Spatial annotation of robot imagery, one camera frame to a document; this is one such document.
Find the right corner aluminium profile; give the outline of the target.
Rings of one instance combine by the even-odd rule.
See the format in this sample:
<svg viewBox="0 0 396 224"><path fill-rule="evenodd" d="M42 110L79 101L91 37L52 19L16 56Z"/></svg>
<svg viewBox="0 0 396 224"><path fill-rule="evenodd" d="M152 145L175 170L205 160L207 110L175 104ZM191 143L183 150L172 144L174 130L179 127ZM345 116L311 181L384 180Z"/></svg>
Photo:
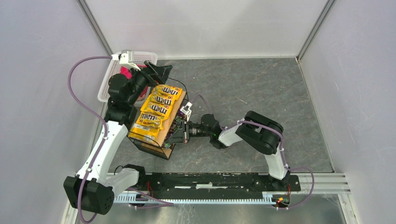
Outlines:
<svg viewBox="0 0 396 224"><path fill-rule="evenodd" d="M303 57L305 56L306 52L308 51L310 45L314 41L316 35L318 34L320 28L322 27L323 23L325 22L327 16L329 15L334 3L336 0L327 0L324 7L322 8L318 18L316 19L313 27L311 28L305 42L303 43L299 53L296 56L297 62L300 64Z"/></svg>

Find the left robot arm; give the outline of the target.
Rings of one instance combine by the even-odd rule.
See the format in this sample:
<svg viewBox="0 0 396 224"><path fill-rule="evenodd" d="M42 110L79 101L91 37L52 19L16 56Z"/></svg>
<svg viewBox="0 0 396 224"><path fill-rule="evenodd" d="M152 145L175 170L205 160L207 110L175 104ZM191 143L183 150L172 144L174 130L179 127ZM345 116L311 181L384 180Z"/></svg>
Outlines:
<svg viewBox="0 0 396 224"><path fill-rule="evenodd" d="M111 209L116 197L132 186L145 184L145 169L141 166L127 164L122 170L108 177L107 172L122 140L134 123L137 114L135 103L146 87L155 87L166 83L172 70L171 65L156 66L149 61L139 68L129 66L132 74L115 74L108 80L107 111L101 117L87 108L78 98L75 100L102 123L101 134L83 167L64 181L64 189L71 206L78 210L105 215Z"/></svg>

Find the corner aluminium profile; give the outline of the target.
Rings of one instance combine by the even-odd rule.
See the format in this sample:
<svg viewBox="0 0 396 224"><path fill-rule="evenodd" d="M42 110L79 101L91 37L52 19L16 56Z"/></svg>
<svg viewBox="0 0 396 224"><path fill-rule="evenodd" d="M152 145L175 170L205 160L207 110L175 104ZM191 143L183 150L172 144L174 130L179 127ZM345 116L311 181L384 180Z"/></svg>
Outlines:
<svg viewBox="0 0 396 224"><path fill-rule="evenodd" d="M310 45L314 41L316 35L318 34L320 28L322 27L323 23L325 22L327 16L329 15L334 3L336 0L327 0L324 7L322 8L318 18L316 19L313 27L311 28L305 42L303 43L299 53L296 56L297 62L300 64L303 57L305 56L306 52L308 51Z"/></svg>
<svg viewBox="0 0 396 224"><path fill-rule="evenodd" d="M103 50L106 52L108 56L113 54L113 51L104 35L102 32L97 20L95 19L93 12L91 11L88 3L86 0L76 0L78 5L80 6L85 18L87 19L88 23L90 24L92 30L94 31L97 39L99 40L99 43L101 44Z"/></svg>

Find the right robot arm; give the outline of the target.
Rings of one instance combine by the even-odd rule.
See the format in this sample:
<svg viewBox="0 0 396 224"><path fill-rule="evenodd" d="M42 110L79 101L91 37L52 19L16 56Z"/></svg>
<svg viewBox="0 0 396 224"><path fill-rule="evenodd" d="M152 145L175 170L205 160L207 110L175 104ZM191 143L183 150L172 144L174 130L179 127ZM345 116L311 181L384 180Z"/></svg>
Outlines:
<svg viewBox="0 0 396 224"><path fill-rule="evenodd" d="M243 119L230 127L222 127L213 114L205 114L200 123L183 120L164 142L188 143L191 137L208 137L216 149L225 149L244 141L265 156L269 168L269 181L274 188L286 187L290 176L289 166L282 154L283 127L279 123L248 111Z"/></svg>

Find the yellow candy bag on shelf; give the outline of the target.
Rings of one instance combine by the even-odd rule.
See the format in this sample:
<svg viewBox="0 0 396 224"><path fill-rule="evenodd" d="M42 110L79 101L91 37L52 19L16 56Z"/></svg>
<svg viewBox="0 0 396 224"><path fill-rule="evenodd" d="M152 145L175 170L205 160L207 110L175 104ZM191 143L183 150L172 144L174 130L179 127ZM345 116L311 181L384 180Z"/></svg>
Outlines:
<svg viewBox="0 0 396 224"><path fill-rule="evenodd" d="M159 84L155 87L155 91L162 95L171 96L177 100L183 92L183 89L171 85Z"/></svg>

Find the yellow candy bag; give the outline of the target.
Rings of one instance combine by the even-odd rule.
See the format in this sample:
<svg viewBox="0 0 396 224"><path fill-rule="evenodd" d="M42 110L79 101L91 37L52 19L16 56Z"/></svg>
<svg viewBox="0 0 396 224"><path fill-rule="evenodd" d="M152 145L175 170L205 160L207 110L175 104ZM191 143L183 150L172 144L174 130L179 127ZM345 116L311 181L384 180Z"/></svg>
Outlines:
<svg viewBox="0 0 396 224"><path fill-rule="evenodd" d="M154 143L160 132L160 128L151 126L142 126L134 123L128 132L128 137L133 139L142 140L148 143Z"/></svg>
<svg viewBox="0 0 396 224"><path fill-rule="evenodd" d="M141 126L163 129L163 117L149 112L141 112L136 123Z"/></svg>
<svg viewBox="0 0 396 224"><path fill-rule="evenodd" d="M158 93L156 91L150 94L149 100L151 102L159 103L166 106L173 106L174 103L176 102L174 96Z"/></svg>
<svg viewBox="0 0 396 224"><path fill-rule="evenodd" d="M155 103L155 102L151 102L151 101L144 104L141 108L141 112L155 114L155 115L162 117L162 119L168 119L171 111L172 111L171 106L163 105L163 104Z"/></svg>
<svg viewBox="0 0 396 224"><path fill-rule="evenodd" d="M183 92L183 89L171 85L159 84L155 87L155 91L162 95L171 96L177 100Z"/></svg>

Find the white plastic basket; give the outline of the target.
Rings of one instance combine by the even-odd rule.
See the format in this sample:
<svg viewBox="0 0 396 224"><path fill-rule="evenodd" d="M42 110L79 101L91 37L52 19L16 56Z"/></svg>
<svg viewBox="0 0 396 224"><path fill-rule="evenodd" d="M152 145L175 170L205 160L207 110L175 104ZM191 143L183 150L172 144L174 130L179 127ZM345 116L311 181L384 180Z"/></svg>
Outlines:
<svg viewBox="0 0 396 224"><path fill-rule="evenodd" d="M152 53L152 52L144 52L144 51L134 51L134 63L137 64L140 68L144 68L146 67L144 65L145 61L151 61L153 64L156 64L157 62L157 54ZM100 102L103 103L107 103L110 95L108 93L108 88L109 88L109 79L116 75L116 74L120 74L120 69L121 66L119 65L118 61L111 61L108 65L108 68L106 70L106 73L104 75L104 78L102 80L98 95L97 95L97 99ZM146 98L144 98L144 100L142 101L138 101L135 103L135 106L141 106L144 101L147 99L147 96L150 94L151 92L151 88L148 87L148 92L146 95Z"/></svg>

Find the pink cloth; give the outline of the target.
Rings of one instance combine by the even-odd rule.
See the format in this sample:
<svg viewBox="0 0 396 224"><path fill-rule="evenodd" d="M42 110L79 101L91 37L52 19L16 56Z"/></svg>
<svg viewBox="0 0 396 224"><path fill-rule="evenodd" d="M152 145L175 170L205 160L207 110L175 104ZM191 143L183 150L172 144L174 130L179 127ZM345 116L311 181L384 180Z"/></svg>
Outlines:
<svg viewBox="0 0 396 224"><path fill-rule="evenodd" d="M126 76L127 79L131 79L132 76L133 76L132 73L130 72L130 70L128 70L127 68L122 67L122 66L121 66L121 69L120 69L120 74L123 74L124 76ZM146 87L144 89L144 91L140 94L140 96L138 97L137 100L138 101L144 100L144 98L146 98L147 92L148 92L148 87Z"/></svg>

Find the left corner aluminium profile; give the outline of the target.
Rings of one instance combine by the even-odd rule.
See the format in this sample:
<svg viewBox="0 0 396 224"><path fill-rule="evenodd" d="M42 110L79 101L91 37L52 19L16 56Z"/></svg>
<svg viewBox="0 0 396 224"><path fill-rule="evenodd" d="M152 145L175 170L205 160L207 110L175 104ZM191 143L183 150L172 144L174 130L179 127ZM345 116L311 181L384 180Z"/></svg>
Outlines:
<svg viewBox="0 0 396 224"><path fill-rule="evenodd" d="M108 56L113 54L113 51L104 35L102 32L97 20L95 19L93 12L91 11L88 3L86 0L76 0L78 5L80 6L85 18L87 19L88 23L90 24L92 30L94 31L97 39L99 40L99 43L101 44L103 50L106 52Z"/></svg>

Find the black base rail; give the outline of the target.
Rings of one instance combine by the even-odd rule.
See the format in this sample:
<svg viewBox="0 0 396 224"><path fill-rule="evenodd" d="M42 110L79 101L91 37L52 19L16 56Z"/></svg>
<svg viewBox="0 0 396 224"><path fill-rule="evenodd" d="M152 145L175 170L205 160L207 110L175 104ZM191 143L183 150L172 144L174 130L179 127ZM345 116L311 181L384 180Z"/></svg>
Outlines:
<svg viewBox="0 0 396 224"><path fill-rule="evenodd" d="M260 199L263 192L301 191L297 175L279 181L266 173L151 173L134 186L157 199Z"/></svg>

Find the purple candy bag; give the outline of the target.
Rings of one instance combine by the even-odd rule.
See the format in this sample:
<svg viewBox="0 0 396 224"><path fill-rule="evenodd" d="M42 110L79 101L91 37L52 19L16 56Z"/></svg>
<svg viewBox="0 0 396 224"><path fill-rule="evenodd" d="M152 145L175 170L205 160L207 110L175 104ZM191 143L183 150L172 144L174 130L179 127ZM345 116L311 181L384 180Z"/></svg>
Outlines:
<svg viewBox="0 0 396 224"><path fill-rule="evenodd" d="M183 121L182 115L176 115L175 119L173 120L173 124L179 125Z"/></svg>
<svg viewBox="0 0 396 224"><path fill-rule="evenodd" d="M169 132L170 132L170 133L174 133L174 132L177 131L179 128L180 128L180 124L172 124L171 127L170 127L170 129L169 129Z"/></svg>

